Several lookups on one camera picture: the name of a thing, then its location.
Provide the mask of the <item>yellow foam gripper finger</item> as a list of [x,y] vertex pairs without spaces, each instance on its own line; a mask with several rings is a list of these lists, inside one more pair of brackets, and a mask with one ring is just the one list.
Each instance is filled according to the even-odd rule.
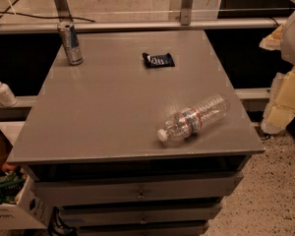
[[277,27],[271,34],[267,37],[264,37],[259,44],[259,47],[265,50],[280,50],[281,44],[280,41],[282,39],[282,32],[284,29],[284,24]]
[[278,134],[286,128],[294,117],[295,66],[287,74],[277,73],[274,77],[261,128],[267,134]]

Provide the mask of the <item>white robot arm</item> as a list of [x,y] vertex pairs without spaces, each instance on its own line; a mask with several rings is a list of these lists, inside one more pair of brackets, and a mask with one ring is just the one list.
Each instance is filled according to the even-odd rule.
[[277,73],[271,84],[261,128],[274,135],[283,131],[295,117],[295,11],[260,42],[260,48],[279,50],[281,58],[293,65],[287,74]]

